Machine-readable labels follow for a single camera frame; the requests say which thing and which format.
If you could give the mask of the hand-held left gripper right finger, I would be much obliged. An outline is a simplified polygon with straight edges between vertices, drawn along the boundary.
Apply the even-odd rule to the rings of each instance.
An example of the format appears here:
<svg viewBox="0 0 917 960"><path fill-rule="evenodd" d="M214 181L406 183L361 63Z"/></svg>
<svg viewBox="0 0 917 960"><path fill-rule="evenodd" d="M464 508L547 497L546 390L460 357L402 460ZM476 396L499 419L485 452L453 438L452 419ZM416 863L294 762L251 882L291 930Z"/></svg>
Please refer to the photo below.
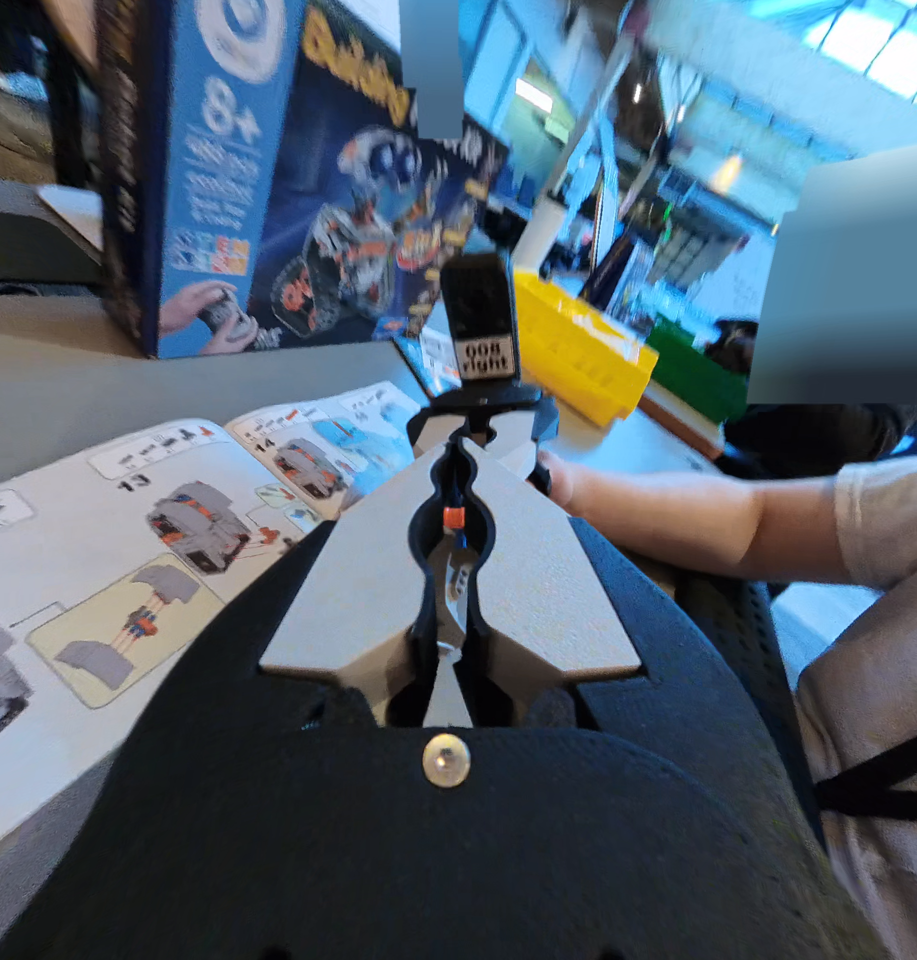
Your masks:
<svg viewBox="0 0 917 960"><path fill-rule="evenodd" d="M473 440L461 443L487 520L475 575L485 674L515 722L547 690L633 677L642 660L570 516Z"/></svg>

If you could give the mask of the person's right forearm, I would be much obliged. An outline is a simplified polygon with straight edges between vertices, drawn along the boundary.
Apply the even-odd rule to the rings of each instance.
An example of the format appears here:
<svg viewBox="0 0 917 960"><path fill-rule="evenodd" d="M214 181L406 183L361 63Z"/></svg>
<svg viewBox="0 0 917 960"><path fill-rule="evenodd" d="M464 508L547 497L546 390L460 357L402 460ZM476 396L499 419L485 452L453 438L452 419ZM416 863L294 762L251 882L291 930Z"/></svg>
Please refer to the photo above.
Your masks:
<svg viewBox="0 0 917 960"><path fill-rule="evenodd" d="M684 570L848 584L831 478L752 482L698 473L589 474L582 515L616 546Z"/></svg>

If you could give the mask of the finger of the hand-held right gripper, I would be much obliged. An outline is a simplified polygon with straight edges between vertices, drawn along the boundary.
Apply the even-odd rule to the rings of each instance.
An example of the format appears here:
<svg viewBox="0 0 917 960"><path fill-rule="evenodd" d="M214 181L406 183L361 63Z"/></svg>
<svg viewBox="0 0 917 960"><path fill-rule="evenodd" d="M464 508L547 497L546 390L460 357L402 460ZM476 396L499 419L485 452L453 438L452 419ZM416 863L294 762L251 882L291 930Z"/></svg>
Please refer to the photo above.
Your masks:
<svg viewBox="0 0 917 960"><path fill-rule="evenodd" d="M476 446L476 470L502 466L508 471L533 471L537 466L535 418L534 410L492 414L484 427L484 445Z"/></svg>
<svg viewBox="0 0 917 960"><path fill-rule="evenodd" d="M413 455L425 455L439 445L446 444L461 429L461 417L455 414L430 415L412 444Z"/></svg>

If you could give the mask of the grey desk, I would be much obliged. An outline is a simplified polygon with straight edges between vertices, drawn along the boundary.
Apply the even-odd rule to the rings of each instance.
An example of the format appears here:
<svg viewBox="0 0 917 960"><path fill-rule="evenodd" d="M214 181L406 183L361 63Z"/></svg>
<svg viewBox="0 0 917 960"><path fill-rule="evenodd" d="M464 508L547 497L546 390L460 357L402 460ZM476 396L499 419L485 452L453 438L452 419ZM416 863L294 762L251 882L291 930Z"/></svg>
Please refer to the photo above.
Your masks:
<svg viewBox="0 0 917 960"><path fill-rule="evenodd" d="M267 406L386 381L427 404L390 344L151 361L134 352L96 300L0 296L0 485L153 426L181 419L225 426ZM0 845L5 909L19 906L64 854L112 752Z"/></svg>

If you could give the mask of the open instruction booklet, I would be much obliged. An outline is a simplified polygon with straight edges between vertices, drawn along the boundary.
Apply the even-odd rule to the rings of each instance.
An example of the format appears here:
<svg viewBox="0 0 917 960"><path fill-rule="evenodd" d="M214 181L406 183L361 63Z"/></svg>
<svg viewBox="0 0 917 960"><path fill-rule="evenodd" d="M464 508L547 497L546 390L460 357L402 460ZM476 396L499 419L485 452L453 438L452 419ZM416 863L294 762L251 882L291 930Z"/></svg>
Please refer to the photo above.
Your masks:
<svg viewBox="0 0 917 960"><path fill-rule="evenodd" d="M226 605L413 460L418 411L385 381L0 485L0 845L124 741Z"/></svg>

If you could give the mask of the person's right hand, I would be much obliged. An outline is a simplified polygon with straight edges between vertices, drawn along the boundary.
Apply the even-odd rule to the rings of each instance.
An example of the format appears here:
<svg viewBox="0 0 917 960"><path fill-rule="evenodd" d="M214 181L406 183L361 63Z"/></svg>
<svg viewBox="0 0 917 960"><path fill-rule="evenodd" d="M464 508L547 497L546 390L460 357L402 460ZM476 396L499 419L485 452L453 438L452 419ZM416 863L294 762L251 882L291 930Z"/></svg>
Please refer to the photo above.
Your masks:
<svg viewBox="0 0 917 960"><path fill-rule="evenodd" d="M548 472L548 498L570 516L593 522L603 498L603 474L592 467L561 459L548 449L540 449L537 466Z"/></svg>

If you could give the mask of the yellow plastic bin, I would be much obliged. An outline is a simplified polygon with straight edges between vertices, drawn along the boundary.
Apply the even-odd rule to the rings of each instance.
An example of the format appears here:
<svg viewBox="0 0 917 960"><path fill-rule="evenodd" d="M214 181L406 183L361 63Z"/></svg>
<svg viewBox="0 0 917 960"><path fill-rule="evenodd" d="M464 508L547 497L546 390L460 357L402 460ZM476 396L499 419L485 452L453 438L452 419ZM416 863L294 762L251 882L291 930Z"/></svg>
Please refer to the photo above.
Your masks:
<svg viewBox="0 0 917 960"><path fill-rule="evenodd" d="M597 427L637 408L658 353L584 300L528 270L514 270L523 369Z"/></svg>

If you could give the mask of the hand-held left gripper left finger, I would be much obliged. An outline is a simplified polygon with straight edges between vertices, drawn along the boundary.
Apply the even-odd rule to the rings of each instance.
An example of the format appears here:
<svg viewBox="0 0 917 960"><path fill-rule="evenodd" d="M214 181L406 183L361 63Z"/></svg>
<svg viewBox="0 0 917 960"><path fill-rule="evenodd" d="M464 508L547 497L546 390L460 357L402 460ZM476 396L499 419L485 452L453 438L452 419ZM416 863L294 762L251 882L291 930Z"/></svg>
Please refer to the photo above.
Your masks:
<svg viewBox="0 0 917 960"><path fill-rule="evenodd" d="M334 523L271 641L264 673L361 692L380 723L418 676L409 633L423 608L428 548L409 530L436 493L432 447Z"/></svg>

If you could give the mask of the person's beige shirt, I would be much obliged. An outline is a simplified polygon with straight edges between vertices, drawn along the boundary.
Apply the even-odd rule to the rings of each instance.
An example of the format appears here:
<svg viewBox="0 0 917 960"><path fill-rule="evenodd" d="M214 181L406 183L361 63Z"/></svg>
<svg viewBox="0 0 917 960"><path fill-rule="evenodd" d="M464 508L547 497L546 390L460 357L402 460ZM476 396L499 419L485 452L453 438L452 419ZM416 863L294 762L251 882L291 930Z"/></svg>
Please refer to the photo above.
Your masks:
<svg viewBox="0 0 917 960"><path fill-rule="evenodd" d="M850 582L879 597L799 677L816 782L917 736L917 457L844 467L834 507ZM917 959L917 822L833 811L821 822L839 882L893 958Z"/></svg>

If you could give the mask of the white cylinder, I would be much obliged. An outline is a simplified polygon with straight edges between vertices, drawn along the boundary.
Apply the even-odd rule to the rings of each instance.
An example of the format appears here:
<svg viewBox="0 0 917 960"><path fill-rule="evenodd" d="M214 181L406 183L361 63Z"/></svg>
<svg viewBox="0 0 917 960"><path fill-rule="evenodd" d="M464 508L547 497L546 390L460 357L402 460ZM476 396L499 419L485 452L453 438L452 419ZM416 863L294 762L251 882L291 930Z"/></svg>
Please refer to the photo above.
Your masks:
<svg viewBox="0 0 917 960"><path fill-rule="evenodd" d="M574 212L565 203L542 194L512 251L513 267L537 273L555 248L569 251L574 219Z"/></svg>

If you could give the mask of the blue robot kit box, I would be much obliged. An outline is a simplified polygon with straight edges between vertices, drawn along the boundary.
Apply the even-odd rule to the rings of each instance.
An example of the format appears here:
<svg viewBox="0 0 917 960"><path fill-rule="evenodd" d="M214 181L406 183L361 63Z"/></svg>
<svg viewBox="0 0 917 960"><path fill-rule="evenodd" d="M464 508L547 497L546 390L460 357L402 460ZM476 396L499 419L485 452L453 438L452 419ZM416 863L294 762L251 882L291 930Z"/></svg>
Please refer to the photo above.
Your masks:
<svg viewBox="0 0 917 960"><path fill-rule="evenodd" d="M417 339L509 149L382 2L94 2L106 306L149 357Z"/></svg>

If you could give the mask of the green plastic bin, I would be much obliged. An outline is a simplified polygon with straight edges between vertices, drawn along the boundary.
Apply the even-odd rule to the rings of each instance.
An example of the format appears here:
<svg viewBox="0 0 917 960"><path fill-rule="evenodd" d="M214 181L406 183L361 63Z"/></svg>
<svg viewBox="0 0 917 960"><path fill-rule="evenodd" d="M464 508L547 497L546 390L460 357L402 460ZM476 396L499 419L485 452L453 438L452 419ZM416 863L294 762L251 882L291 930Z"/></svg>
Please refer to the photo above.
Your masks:
<svg viewBox="0 0 917 960"><path fill-rule="evenodd" d="M740 419L748 410L748 381L694 346L694 334L659 315L645 343L658 359L651 380L716 425Z"/></svg>

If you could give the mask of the black perforated chair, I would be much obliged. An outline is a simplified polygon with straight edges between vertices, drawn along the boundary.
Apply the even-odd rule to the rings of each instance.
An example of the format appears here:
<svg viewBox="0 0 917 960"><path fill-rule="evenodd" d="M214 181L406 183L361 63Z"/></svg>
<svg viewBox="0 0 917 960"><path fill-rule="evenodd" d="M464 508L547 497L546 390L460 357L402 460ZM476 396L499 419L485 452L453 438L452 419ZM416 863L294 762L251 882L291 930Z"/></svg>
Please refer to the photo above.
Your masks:
<svg viewBox="0 0 917 960"><path fill-rule="evenodd" d="M695 571L675 580L675 601L738 677L761 714L815 838L827 842L780 651L770 585Z"/></svg>

